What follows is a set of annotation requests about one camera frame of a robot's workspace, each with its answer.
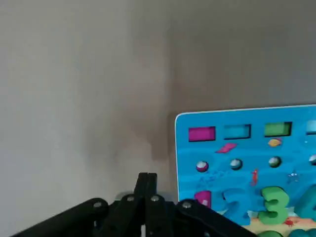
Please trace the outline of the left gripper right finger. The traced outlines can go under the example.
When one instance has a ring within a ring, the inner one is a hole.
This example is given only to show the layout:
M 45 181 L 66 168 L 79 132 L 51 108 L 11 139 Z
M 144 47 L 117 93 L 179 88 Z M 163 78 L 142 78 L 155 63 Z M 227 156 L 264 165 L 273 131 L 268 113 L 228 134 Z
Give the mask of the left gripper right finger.
M 178 203 L 157 193 L 157 174 L 148 173 L 145 196 L 147 237 L 254 237 L 253 232 L 234 223 L 194 199 Z

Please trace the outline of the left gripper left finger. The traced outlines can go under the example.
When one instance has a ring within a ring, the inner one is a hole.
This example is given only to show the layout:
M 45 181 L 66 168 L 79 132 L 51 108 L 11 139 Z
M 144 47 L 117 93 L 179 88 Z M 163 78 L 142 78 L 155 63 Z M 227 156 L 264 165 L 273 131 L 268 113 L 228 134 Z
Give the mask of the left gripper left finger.
M 148 173 L 139 173 L 134 192 L 108 204 L 92 198 L 41 221 L 15 237 L 134 237 L 141 235 Z

